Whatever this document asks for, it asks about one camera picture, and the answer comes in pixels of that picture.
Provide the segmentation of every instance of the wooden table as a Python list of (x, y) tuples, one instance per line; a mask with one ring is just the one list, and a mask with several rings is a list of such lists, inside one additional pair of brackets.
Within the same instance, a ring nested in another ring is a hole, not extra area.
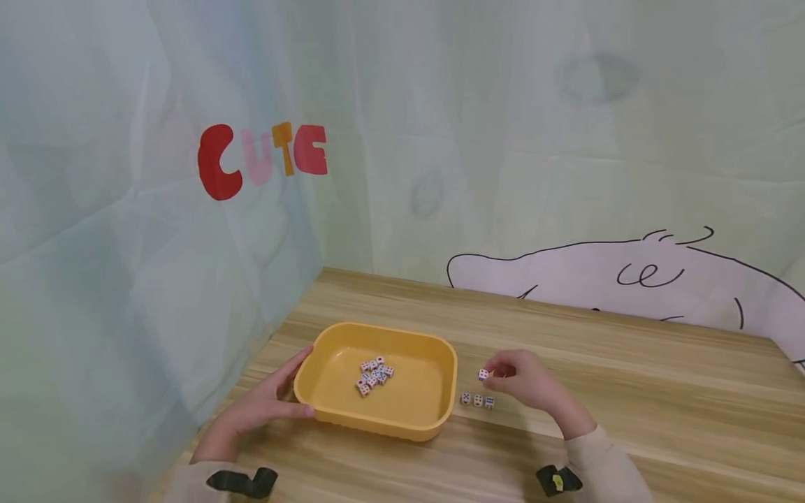
[[(497, 350), (536, 351), (657, 501), (805, 501), (805, 378), (769, 340), (682, 324), (325, 270), (221, 407), (346, 320), (449, 340), (459, 393), (480, 389)], [(245, 444), (241, 464), (280, 474), (271, 503), (547, 501), (534, 473), (564, 457), (551, 419), (505, 396), (492, 411), (456, 404), (428, 443), (309, 422)]]

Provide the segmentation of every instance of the cartoon character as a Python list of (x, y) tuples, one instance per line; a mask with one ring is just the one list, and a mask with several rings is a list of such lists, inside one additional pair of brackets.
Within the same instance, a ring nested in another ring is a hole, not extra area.
[(746, 332), (773, 340), (805, 374), (805, 297), (735, 258), (675, 242), (665, 229), (643, 239), (592, 241), (517, 258), (456, 255), (455, 288)]

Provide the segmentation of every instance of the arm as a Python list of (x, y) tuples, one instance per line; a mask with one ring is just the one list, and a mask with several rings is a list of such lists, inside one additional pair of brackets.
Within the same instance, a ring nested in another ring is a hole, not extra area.
[(235, 464), (240, 437), (272, 419), (313, 417), (312, 407), (279, 400), (311, 351), (306, 348), (285, 362), (209, 424), (190, 464), (176, 469), (165, 503), (228, 503), (229, 493), (209, 487), (207, 479), (220, 470), (253, 475)]
[(613, 446), (587, 408), (578, 403), (528, 351), (504, 351), (485, 368), (493, 377), (490, 390), (517, 398), (523, 405), (544, 410), (556, 421), (568, 450), (568, 468), (581, 480), (578, 503), (651, 503), (654, 499), (632, 460)]

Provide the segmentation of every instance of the sleeve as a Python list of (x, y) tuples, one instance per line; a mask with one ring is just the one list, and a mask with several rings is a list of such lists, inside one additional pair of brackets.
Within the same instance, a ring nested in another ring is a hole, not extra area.
[(581, 480), (576, 503), (651, 503), (654, 498), (626, 453), (602, 427), (565, 442), (568, 468)]
[(205, 461), (176, 469), (165, 493), (165, 503), (229, 503), (229, 493), (207, 485), (207, 479), (219, 470), (247, 473), (236, 464)]

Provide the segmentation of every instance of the pile of dice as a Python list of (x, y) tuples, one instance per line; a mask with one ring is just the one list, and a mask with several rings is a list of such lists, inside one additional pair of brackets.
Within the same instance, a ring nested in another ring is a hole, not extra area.
[(374, 360), (361, 363), (361, 378), (355, 383), (362, 397), (368, 395), (376, 385), (386, 384), (386, 379), (394, 376), (394, 367), (386, 365), (386, 358), (377, 357)]
[[(484, 381), (489, 377), (489, 372), (486, 369), (481, 369), (478, 371), (478, 381)], [(466, 391), (461, 394), (461, 405), (469, 405), (472, 402), (474, 406), (480, 407), (484, 406), (487, 409), (493, 409), (495, 407), (495, 399), (492, 397), (482, 397), (480, 394), (476, 394), (473, 397), (470, 393)]]

